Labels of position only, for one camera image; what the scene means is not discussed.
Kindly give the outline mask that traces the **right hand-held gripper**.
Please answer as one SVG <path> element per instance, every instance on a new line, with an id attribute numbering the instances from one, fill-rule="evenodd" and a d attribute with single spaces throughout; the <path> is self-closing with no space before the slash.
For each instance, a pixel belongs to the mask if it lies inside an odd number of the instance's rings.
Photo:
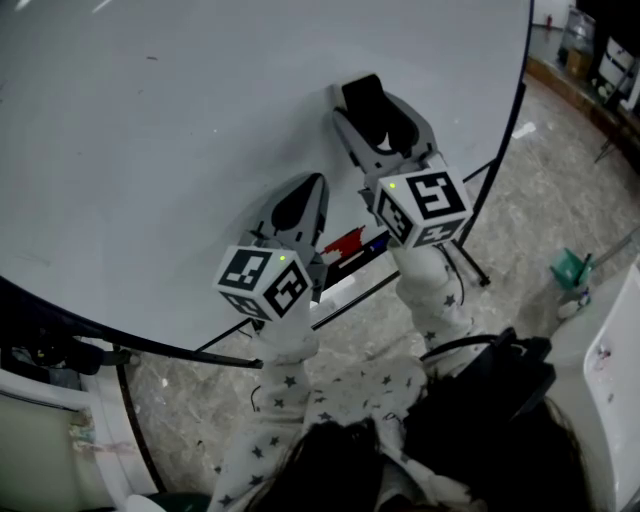
<path id="1" fill-rule="evenodd" d="M 473 208 L 431 125 L 380 81 L 339 81 L 332 93 L 334 127 L 364 173 L 360 195 L 376 222 L 404 249 L 454 238 Z M 383 148 L 387 136 L 396 153 Z"/>

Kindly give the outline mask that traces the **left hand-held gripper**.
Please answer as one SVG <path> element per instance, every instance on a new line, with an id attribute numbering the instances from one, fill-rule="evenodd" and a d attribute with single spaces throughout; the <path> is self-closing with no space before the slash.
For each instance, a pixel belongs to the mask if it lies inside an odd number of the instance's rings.
<path id="1" fill-rule="evenodd" d="M 227 248 L 212 287 L 239 314 L 281 321 L 309 292 L 319 301 L 327 265 L 316 249 L 325 230 L 329 185 L 299 175 L 275 190 L 241 241 Z"/>

